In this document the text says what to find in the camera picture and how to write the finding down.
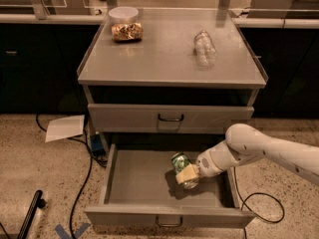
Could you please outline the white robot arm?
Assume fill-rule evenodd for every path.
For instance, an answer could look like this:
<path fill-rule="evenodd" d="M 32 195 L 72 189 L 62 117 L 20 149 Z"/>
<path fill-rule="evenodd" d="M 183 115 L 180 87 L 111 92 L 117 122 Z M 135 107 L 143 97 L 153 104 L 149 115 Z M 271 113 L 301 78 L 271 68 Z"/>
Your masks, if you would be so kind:
<path fill-rule="evenodd" d="M 195 164 L 171 159 L 177 168 L 176 182 L 197 185 L 201 177 L 215 177 L 230 167 L 268 158 L 298 176 L 319 184 L 319 147 L 268 136 L 256 128 L 237 123 L 225 133 L 225 140 L 202 152 Z"/>

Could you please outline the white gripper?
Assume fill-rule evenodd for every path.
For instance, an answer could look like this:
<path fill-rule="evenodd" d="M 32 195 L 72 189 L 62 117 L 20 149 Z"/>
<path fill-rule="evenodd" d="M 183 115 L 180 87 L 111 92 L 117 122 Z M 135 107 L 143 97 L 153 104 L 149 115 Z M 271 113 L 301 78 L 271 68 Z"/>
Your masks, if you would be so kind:
<path fill-rule="evenodd" d="M 201 177 L 215 177 L 230 167 L 243 163 L 245 155 L 231 149 L 226 141 L 207 149 L 196 159 L 196 165 L 189 164 L 176 176 L 176 182 L 182 184 Z"/>

